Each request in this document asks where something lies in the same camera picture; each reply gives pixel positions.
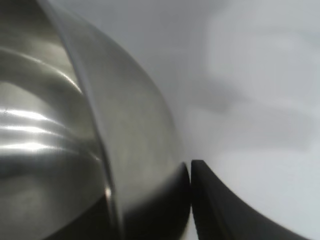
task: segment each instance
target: white surface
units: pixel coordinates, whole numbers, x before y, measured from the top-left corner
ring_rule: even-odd
[[[320,239],[320,1],[59,1],[148,72],[190,159],[205,159],[267,217]]]

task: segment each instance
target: black object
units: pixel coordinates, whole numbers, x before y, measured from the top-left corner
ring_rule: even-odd
[[[248,206],[203,160],[191,163],[191,189],[199,240],[305,240]]]

